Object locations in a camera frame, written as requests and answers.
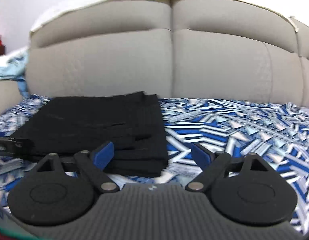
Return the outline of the black pants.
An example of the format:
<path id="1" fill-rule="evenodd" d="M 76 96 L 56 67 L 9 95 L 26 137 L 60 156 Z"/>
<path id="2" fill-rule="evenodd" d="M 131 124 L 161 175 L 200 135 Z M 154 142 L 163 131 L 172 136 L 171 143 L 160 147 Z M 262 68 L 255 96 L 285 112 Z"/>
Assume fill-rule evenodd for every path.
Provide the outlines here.
<path id="1" fill-rule="evenodd" d="M 34 143 L 32 155 L 73 156 L 114 144 L 108 173 L 158 177 L 168 165 L 162 111 L 156 94 L 55 97 L 11 137 Z"/>

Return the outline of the blue white patterned sheet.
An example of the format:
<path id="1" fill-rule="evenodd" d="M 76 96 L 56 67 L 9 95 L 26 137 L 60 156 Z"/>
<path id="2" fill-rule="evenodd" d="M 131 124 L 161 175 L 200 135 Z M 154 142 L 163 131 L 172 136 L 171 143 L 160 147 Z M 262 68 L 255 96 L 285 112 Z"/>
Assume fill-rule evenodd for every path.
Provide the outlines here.
<path id="1" fill-rule="evenodd" d="M 53 98 L 33 95 L 0 116 L 11 137 Z M 46 155 L 0 156 L 0 239 L 309 239 L 309 114 L 296 105 L 216 99 L 159 99 L 168 165 L 158 177 L 104 173 L 119 186 L 100 195 L 80 218 L 55 226 L 28 225 L 10 211 L 9 192 Z M 202 170 L 191 156 L 200 144 L 232 157 L 261 156 L 297 194 L 288 222 L 234 222 L 186 185 Z"/>

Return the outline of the light blue cloth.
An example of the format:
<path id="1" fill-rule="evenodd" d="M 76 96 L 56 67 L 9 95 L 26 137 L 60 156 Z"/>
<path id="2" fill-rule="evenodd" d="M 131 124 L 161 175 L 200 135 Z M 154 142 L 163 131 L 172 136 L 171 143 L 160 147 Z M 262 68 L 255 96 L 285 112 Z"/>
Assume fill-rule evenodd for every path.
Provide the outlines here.
<path id="1" fill-rule="evenodd" d="M 0 81 L 16 81 L 19 92 L 24 98 L 30 97 L 25 81 L 25 70 L 29 61 L 28 49 L 28 46 L 25 46 L 0 56 Z"/>

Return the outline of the beige sofa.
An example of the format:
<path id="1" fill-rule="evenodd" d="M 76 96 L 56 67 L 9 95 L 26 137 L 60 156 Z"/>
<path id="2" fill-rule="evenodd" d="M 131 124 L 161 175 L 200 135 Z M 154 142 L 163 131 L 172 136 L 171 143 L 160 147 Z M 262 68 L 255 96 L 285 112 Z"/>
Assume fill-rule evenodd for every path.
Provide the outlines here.
<path id="1" fill-rule="evenodd" d="M 235 0 L 110 0 L 30 36 L 30 93 L 288 103 L 309 108 L 309 27 Z"/>

